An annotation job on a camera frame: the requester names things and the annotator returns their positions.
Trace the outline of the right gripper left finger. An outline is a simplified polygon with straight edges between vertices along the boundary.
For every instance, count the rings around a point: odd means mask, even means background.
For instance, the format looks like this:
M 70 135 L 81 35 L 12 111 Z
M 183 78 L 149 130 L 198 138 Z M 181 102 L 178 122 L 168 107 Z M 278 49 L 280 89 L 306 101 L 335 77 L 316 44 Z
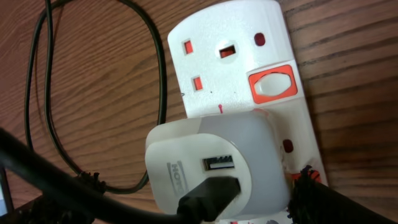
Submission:
M 100 181 L 98 177 L 98 172 L 93 175 L 82 172 L 75 179 L 103 195 L 106 182 Z M 12 212 L 12 223 L 21 224 L 87 224 L 93 223 L 94 220 L 93 217 L 60 205 L 44 194 Z

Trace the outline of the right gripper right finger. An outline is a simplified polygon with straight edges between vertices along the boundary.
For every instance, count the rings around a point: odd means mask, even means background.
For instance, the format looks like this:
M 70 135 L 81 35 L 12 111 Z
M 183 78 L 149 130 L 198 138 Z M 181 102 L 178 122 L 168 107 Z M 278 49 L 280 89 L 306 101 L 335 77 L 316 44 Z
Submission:
M 296 224 L 388 224 L 389 219 L 317 182 L 306 166 L 294 180 L 288 217 Z

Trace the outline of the blue screen smartphone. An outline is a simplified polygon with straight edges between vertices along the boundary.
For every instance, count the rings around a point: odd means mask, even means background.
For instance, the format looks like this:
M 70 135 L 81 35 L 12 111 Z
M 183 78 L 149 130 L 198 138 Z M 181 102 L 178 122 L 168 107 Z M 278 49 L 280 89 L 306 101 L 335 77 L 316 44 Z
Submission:
M 14 211 L 14 205 L 11 198 L 10 188 L 7 181 L 6 171 L 1 167 L 1 213 L 0 216 L 6 215 Z

